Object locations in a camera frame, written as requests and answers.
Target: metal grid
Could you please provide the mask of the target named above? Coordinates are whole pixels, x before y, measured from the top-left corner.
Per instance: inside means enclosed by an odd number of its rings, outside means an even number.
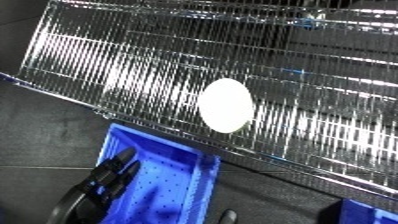
[[[16,78],[118,119],[398,199],[397,7],[52,0]],[[255,102],[238,133],[216,133],[198,113],[198,95],[220,78],[244,83]]]

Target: floor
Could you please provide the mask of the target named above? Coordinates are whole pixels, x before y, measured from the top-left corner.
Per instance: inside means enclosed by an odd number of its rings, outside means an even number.
[[[0,72],[18,71],[45,4],[0,1]],[[62,195],[93,168],[110,123],[86,108],[0,81],[0,223],[45,223]],[[341,192],[370,198],[338,186],[325,193],[298,184],[305,178],[223,163],[206,223],[217,223],[228,208],[242,224],[326,223],[320,212]]]

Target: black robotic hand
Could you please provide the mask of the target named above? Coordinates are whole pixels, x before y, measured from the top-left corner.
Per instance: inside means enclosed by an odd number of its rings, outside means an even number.
[[[140,169],[139,161],[124,168],[135,153],[134,149],[125,149],[94,168],[89,177],[65,194],[54,208],[47,224],[101,222],[106,217],[112,201],[123,195]]]

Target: blue plastic tray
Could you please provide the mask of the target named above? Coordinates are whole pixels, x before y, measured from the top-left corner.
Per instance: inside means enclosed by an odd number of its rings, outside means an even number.
[[[137,150],[141,169],[102,223],[203,223],[219,157],[112,124],[98,163],[127,147]]]
[[[344,199],[340,224],[398,224],[398,215],[354,200]]]

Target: white ball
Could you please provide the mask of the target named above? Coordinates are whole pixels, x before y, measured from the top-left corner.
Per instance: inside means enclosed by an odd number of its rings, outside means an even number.
[[[253,101],[249,90],[234,79],[219,79],[210,84],[198,99],[203,121],[213,130],[232,133],[253,118]]]

